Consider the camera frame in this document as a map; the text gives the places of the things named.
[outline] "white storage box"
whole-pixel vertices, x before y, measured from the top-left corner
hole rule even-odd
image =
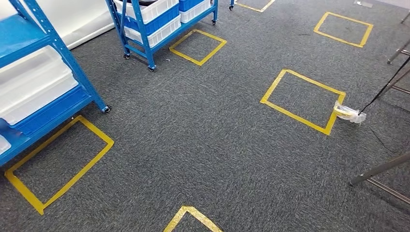
[[[185,12],[180,11],[179,14],[181,15],[181,23],[188,23],[210,7],[211,2],[209,0],[204,0]]]
[[[10,125],[16,124],[78,85],[71,70],[62,61],[50,70],[37,73],[32,80],[30,83],[38,81],[41,84],[36,87],[21,85],[0,98],[0,118]]]
[[[0,135],[0,155],[12,147],[3,136]]]
[[[122,1],[114,0],[114,3],[117,7],[117,11],[119,13],[122,13]],[[151,22],[153,19],[160,16],[161,14],[169,10],[171,7],[177,5],[178,3],[178,0],[158,0],[149,6],[140,6],[142,20],[144,24]],[[134,8],[132,7],[131,3],[127,3],[125,12],[127,16],[136,19]]]
[[[62,62],[60,54],[47,46],[0,68],[0,95],[10,89],[10,85],[26,82],[33,72],[47,69],[57,60]]]
[[[178,15],[176,18],[171,20],[169,23],[165,24],[163,27],[161,27],[156,32],[154,32],[152,35],[149,35],[148,36],[149,47],[154,47],[159,42],[161,42],[163,39],[165,39],[170,34],[172,34],[172,32],[180,28],[181,27],[180,19],[181,19],[181,16]],[[142,43],[141,34],[139,32],[131,28],[128,28],[128,27],[124,27],[124,31],[125,31],[125,36]]]

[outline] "carpet floor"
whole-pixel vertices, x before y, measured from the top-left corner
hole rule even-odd
[[[268,2],[238,0],[254,8]],[[115,144],[43,216],[0,177],[0,228],[162,232],[187,205],[224,232],[410,231],[408,205],[369,183],[347,184],[410,149],[410,96],[390,90],[365,122],[337,119],[330,135],[260,103],[288,69],[345,92],[346,106],[367,104],[405,60],[386,63],[410,33],[410,19],[400,24],[408,9],[372,3],[276,0],[260,13],[239,5],[229,11],[220,0],[215,26],[209,15],[192,27],[227,41],[202,66],[169,51],[178,38],[155,54],[153,73],[138,57],[122,57],[115,30],[77,47],[72,52],[113,107],[103,114],[91,104],[80,114]],[[363,48],[315,33],[326,12],[374,25]],[[352,43],[366,29],[334,15],[320,28]],[[218,44],[193,33],[176,50],[201,60]],[[324,127],[337,98],[287,73],[268,100]],[[77,123],[15,175],[46,202],[104,146]],[[376,178],[405,194],[409,174],[404,164]],[[210,229],[186,214],[174,231]]]

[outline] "black caster wheel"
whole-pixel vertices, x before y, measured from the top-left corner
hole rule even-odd
[[[104,110],[104,113],[108,113],[111,111],[111,106],[107,105],[107,108]]]

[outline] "yellow floor tape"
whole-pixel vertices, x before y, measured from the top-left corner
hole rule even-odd
[[[175,47],[178,46],[180,43],[182,43],[184,40],[186,40],[190,35],[192,35],[194,32],[198,32],[201,33],[203,35],[206,35],[214,40],[217,40],[220,42],[220,44],[214,49],[212,50],[211,53],[209,53],[205,58],[203,58],[201,61],[195,60],[194,58],[191,58],[181,52],[178,52],[175,50]],[[196,65],[202,66],[205,62],[207,62],[212,56],[215,55],[216,52],[218,52],[225,44],[227,43],[226,40],[221,39],[219,37],[216,37],[215,35],[211,35],[209,33],[206,33],[204,31],[198,30],[198,29],[194,29],[192,31],[190,31],[188,34],[186,34],[184,37],[182,37],[181,39],[179,39],[175,44],[173,44],[172,46],[169,47],[169,50],[175,54],[177,54],[180,57],[183,57],[191,62],[193,62]]]
[[[257,12],[262,13],[262,12],[264,12],[270,5],[272,5],[276,0],[270,0],[270,1],[268,2],[268,4],[267,4],[266,6],[264,6],[262,9],[256,9],[256,8],[253,8],[253,7],[248,6],[248,5],[245,5],[245,4],[237,3],[237,1],[238,1],[238,0],[235,0],[235,4],[238,5],[238,6],[242,6],[242,7],[245,7],[245,8],[248,8],[248,9],[251,9],[251,10],[254,10],[254,11],[257,11]]]
[[[195,209],[192,206],[185,206],[185,205],[183,205],[178,210],[178,212],[169,222],[167,227],[165,227],[164,232],[171,232],[172,230],[174,230],[176,225],[179,223],[179,221],[182,219],[182,217],[184,216],[186,212],[194,216],[198,221],[200,221],[202,224],[208,227],[208,229],[210,229],[212,232],[222,232],[222,230],[219,229],[218,226],[216,226],[211,220],[209,220],[205,215],[203,215],[197,209]]]
[[[276,88],[276,86],[279,84],[279,81],[282,79],[282,77],[283,77],[286,73],[293,74],[293,75],[295,75],[295,76],[297,76],[297,77],[299,77],[299,78],[302,78],[302,79],[305,80],[305,81],[308,81],[308,82],[310,82],[310,83],[312,83],[312,84],[315,84],[315,85],[317,85],[317,86],[319,86],[319,87],[322,87],[322,88],[324,88],[324,89],[326,89],[326,90],[329,90],[329,91],[331,91],[331,92],[333,92],[333,93],[338,94],[338,95],[339,95],[339,98],[338,98],[337,101],[338,101],[340,104],[343,103],[343,100],[344,100],[344,98],[345,98],[345,96],[346,96],[346,93],[345,93],[345,92],[336,90],[336,89],[331,88],[331,87],[329,87],[329,86],[326,86],[326,85],[324,85],[324,84],[322,84],[322,83],[319,83],[319,82],[317,82],[317,81],[314,81],[314,80],[312,80],[312,79],[310,79],[310,78],[307,78],[307,77],[305,77],[305,76],[303,76],[303,75],[301,75],[301,74],[298,74],[297,72],[294,72],[294,71],[288,70],[288,69],[284,69],[284,70],[280,71],[280,73],[279,73],[279,75],[277,76],[277,78],[274,80],[274,82],[272,83],[272,85],[269,87],[268,91],[267,91],[267,92],[265,93],[265,95],[262,97],[261,103],[266,104],[266,105],[268,105],[268,106],[270,106],[270,107],[272,107],[272,108],[278,110],[279,112],[284,113],[284,114],[286,114],[287,116],[289,116],[289,117],[291,117],[291,118],[294,118],[294,119],[298,120],[299,122],[302,122],[302,123],[304,123],[304,124],[306,124],[306,125],[308,125],[308,126],[314,128],[314,129],[316,129],[316,130],[318,130],[318,131],[320,131],[320,132],[322,132],[322,133],[324,133],[324,134],[330,135],[330,131],[332,130],[333,124],[334,124],[335,121],[336,121],[336,114],[335,114],[335,112],[332,112],[332,114],[330,115],[330,119],[329,119],[329,121],[327,122],[326,127],[325,127],[325,128],[322,128],[322,127],[320,127],[320,126],[318,126],[318,125],[316,125],[316,124],[314,124],[314,123],[312,123],[312,122],[310,122],[310,121],[307,121],[306,119],[304,119],[304,118],[302,118],[302,117],[299,117],[299,116],[297,116],[297,115],[295,115],[295,114],[293,114],[293,113],[291,113],[291,112],[289,112],[289,111],[283,109],[282,107],[280,107],[280,106],[278,106],[278,105],[275,105],[275,104],[271,103],[270,101],[268,101],[268,99],[269,99],[270,95],[272,94],[273,90]]]
[[[350,20],[352,22],[356,22],[356,23],[366,25],[367,29],[366,29],[366,32],[365,32],[363,38],[362,38],[362,41],[358,44],[357,43],[352,43],[352,42],[348,42],[346,40],[343,40],[343,39],[340,39],[338,37],[335,37],[335,36],[332,36],[332,35],[329,35],[329,34],[326,34],[326,33],[323,33],[321,31],[319,31],[319,28],[321,27],[322,23],[324,22],[324,20],[327,18],[328,15],[333,15],[333,16],[336,16],[336,17],[339,17],[339,18],[344,18],[344,19]],[[315,29],[313,31],[318,33],[319,35],[323,35],[323,36],[326,36],[328,38],[332,38],[334,40],[337,40],[337,41],[345,43],[345,44],[349,44],[349,45],[356,46],[356,47],[363,47],[366,44],[367,39],[369,38],[369,35],[370,35],[370,32],[371,32],[372,29],[373,29],[373,24],[365,23],[365,22],[362,22],[362,21],[359,21],[359,20],[356,20],[356,19],[353,19],[353,18],[349,18],[349,17],[345,17],[345,16],[342,16],[342,15],[339,15],[339,14],[335,14],[335,13],[332,13],[332,12],[326,12],[323,15],[323,17],[320,19],[319,23],[315,26]]]
[[[67,184],[63,186],[54,196],[51,197],[46,203],[42,203],[24,184],[21,182],[14,174],[13,172],[18,169],[21,165],[23,165],[25,162],[27,162],[29,159],[31,159],[34,155],[39,153],[42,149],[44,149],[47,145],[49,145],[52,141],[54,141],[57,137],[59,137],[61,134],[63,134],[66,130],[68,130],[71,126],[73,126],[76,122],[81,122],[83,123],[88,129],[90,129],[92,132],[94,132],[98,137],[100,137],[102,140],[104,140],[107,145],[104,147],[102,151],[100,151],[97,156],[95,156],[83,169],[80,170],[79,173],[77,173]],[[114,141],[108,137],[104,132],[102,132],[100,129],[95,127],[92,123],[90,123],[87,119],[84,117],[77,116],[75,119],[73,119],[71,122],[69,122],[67,125],[65,125],[63,128],[61,128],[59,131],[57,131],[56,134],[51,136],[49,139],[47,139],[44,143],[42,143],[38,148],[34,149],[32,152],[30,152],[27,156],[25,156],[22,160],[20,160],[18,163],[13,165],[9,170],[5,172],[6,178],[12,183],[12,185],[23,195],[24,198],[41,214],[44,214],[44,209],[49,206],[51,203],[53,203],[55,200],[57,200],[59,197],[61,197],[64,193],[68,191],[69,188],[71,188],[97,161],[103,157],[109,149],[114,145]]]

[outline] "blue storage box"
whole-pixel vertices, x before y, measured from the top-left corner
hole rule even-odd
[[[179,15],[179,3],[171,7],[170,9],[168,9],[166,12],[164,12],[160,16],[156,17],[151,22],[145,24],[146,35],[149,36],[152,33],[156,32],[158,29],[163,27],[165,24],[169,23],[171,20],[176,18],[178,15]],[[138,28],[137,21],[129,16],[126,16],[124,26],[134,29],[136,31],[140,31]]]
[[[179,10],[185,12],[202,1],[203,0],[179,0]]]

